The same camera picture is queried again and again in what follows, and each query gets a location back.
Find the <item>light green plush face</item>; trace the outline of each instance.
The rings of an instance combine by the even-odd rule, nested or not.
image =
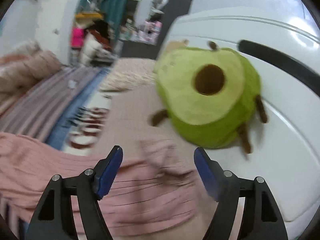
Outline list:
[[[232,49],[175,49],[155,65],[156,85],[173,125],[188,141],[217,148],[255,111],[260,77]]]

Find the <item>green plush toy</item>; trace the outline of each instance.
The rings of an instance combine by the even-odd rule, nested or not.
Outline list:
[[[267,122],[260,77],[238,52],[179,48],[166,51],[155,65],[156,87],[166,107],[152,117],[157,125],[169,116],[186,140],[206,148],[228,145],[237,136],[251,153],[246,123],[257,108]]]

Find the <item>striped fabric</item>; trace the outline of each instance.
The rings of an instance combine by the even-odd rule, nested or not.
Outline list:
[[[0,131],[23,134],[44,142],[63,111],[100,71],[98,68],[65,68],[0,105]],[[69,81],[76,87],[69,87]],[[23,240],[26,223],[0,197],[0,212],[15,236]]]

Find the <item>pink garment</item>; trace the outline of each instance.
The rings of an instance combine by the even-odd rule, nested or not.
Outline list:
[[[106,149],[103,156],[74,156],[8,133],[0,133],[0,145],[0,192],[27,222],[54,174],[77,176],[109,153]],[[176,159],[172,141],[141,141],[140,146],[141,158],[123,162],[109,195],[99,201],[113,236],[160,231],[196,214],[196,171]],[[76,198],[72,207],[77,231],[83,233]]]
[[[84,30],[80,28],[72,29],[71,47],[82,47],[84,43]]]

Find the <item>avocado plush toy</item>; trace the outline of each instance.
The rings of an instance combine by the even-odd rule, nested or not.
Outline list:
[[[206,148],[224,147],[239,136],[251,153],[246,123],[256,109],[261,121],[268,121],[259,74],[238,52],[214,42],[209,46],[178,46],[161,55],[154,72],[166,109],[152,116],[152,125],[170,117],[182,137]]]

